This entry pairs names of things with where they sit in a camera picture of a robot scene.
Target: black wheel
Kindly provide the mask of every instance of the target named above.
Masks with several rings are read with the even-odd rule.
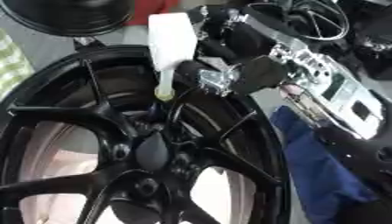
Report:
[[[342,39],[350,30],[345,12],[332,0],[292,1],[288,20],[307,39]]]
[[[123,222],[219,223],[192,197],[213,168],[227,176],[227,222],[288,223],[287,169],[256,104],[180,81],[177,97],[162,103],[156,85],[148,49],[113,46],[67,57],[18,86],[0,111],[2,222],[30,223],[35,196],[68,193],[87,198],[76,223],[95,223],[107,207]],[[96,167],[48,177],[53,146],[75,129],[94,133]]]

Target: wheel spoke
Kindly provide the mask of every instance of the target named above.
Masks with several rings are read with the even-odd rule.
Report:
[[[208,166],[219,166],[233,172],[238,172],[252,179],[257,187],[278,186],[281,183],[279,179],[271,177],[267,172],[231,152],[205,148],[200,152],[200,155],[205,159],[210,159]]]
[[[252,111],[249,114],[245,115],[240,121],[238,121],[235,125],[230,127],[229,129],[220,131],[219,136],[219,143],[221,144],[223,141],[228,139],[234,132],[236,132],[246,121],[254,118],[257,115],[257,112]]]
[[[83,66],[85,66],[88,70],[88,75],[90,76],[91,88],[93,89],[94,97],[98,105],[103,104],[104,102],[108,102],[108,97],[102,90],[102,87],[95,76],[93,67],[91,66],[91,62],[87,59],[82,61]]]
[[[0,203],[15,203],[38,194],[86,193],[92,185],[92,174],[47,178],[0,186]]]
[[[77,224],[94,224],[109,204],[109,196],[106,191],[91,193],[88,195],[86,204],[80,213]]]
[[[343,27],[341,27],[339,24],[336,24],[336,23],[333,22],[331,19],[329,19],[329,18],[327,18],[327,17],[325,17],[325,16],[323,16],[323,15],[321,15],[321,14],[319,14],[319,13],[313,12],[313,13],[312,13],[312,17],[313,17],[313,19],[314,19],[314,17],[321,18],[321,19],[323,19],[324,21],[326,21],[328,24],[333,25],[333,26],[334,26],[335,28],[337,28],[338,30],[340,30],[340,31],[343,30]]]
[[[169,207],[161,214],[161,224],[179,224],[180,212],[177,208]]]
[[[24,224],[22,213],[18,207],[3,207],[0,211],[0,217],[2,217],[2,223],[7,221],[12,224]]]
[[[39,121],[54,121],[79,125],[92,130],[95,134],[101,134],[101,136],[106,136],[108,133],[112,133],[112,136],[125,136],[116,122],[103,115],[98,115],[88,108],[13,106],[9,108],[9,112],[15,116],[25,116]]]
[[[316,21],[316,18],[314,17],[314,13],[313,13],[311,10],[309,10],[309,11],[307,11],[307,12],[308,12],[308,14],[309,14],[309,16],[310,16],[310,18],[311,18],[311,22],[313,23],[314,30],[316,31],[318,37],[319,37],[319,38],[322,38],[322,37],[323,37],[323,34],[321,33],[321,30],[320,30],[320,28],[319,28],[319,24],[318,24],[317,21]]]
[[[188,98],[189,95],[191,95],[193,92],[197,91],[197,87],[192,87],[187,89],[184,93],[182,93],[176,101],[172,104],[169,114],[167,116],[167,124],[169,127],[176,123],[176,121],[179,119],[179,115],[182,112],[182,109],[185,106],[185,101]]]
[[[196,205],[191,199],[187,202],[186,210],[182,215],[183,221],[189,221],[192,224],[219,224],[219,222],[203,208]]]

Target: chrome metal part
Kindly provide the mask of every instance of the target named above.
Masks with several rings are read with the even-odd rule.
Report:
[[[293,67],[281,88],[313,125],[329,121],[364,139],[378,133],[384,120],[382,104],[347,68],[324,54],[308,49],[292,52],[281,45],[273,48],[270,57]]]
[[[239,77],[240,75],[235,69],[223,72],[202,69],[199,71],[199,85],[208,93],[226,96],[232,91],[231,84]]]

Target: bolt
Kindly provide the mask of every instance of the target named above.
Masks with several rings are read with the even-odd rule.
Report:
[[[113,148],[115,160],[123,160],[130,154],[130,147],[120,143]]]
[[[150,197],[159,188],[159,184],[152,178],[145,178],[136,184],[136,189],[145,197]]]

